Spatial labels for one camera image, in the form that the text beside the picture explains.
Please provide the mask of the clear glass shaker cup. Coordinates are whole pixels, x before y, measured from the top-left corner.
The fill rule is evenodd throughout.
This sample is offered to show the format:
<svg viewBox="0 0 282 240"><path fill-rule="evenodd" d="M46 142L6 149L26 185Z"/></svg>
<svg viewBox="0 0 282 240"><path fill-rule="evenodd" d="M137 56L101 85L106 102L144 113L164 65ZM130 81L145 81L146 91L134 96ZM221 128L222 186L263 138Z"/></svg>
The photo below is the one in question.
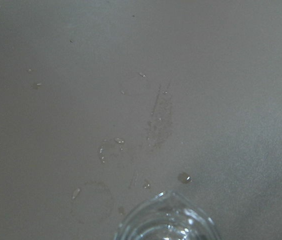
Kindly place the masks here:
<svg viewBox="0 0 282 240"><path fill-rule="evenodd" d="M215 223L182 194L164 191L132 209L115 240L220 240Z"/></svg>

